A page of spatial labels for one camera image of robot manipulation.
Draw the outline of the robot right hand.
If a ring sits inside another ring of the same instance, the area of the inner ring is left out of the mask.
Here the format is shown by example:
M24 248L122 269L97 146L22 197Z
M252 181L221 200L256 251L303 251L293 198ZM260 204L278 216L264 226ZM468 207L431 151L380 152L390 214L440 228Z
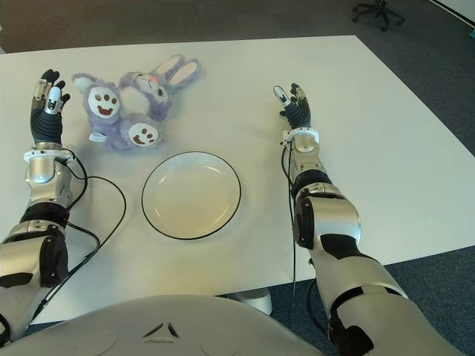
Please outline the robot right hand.
M273 87L273 92L284 108L280 111L280 115L286 118L291 129L310 127L311 113L309 103L304 90L298 84L291 84L291 96L288 96L279 85Z

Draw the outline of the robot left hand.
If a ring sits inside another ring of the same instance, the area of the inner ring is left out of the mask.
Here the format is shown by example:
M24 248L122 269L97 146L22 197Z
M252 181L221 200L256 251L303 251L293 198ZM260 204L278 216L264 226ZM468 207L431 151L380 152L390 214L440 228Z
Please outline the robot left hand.
M59 71L48 69L36 82L30 109L30 131L36 145L62 147L62 110L71 96L63 93L65 82L59 77Z

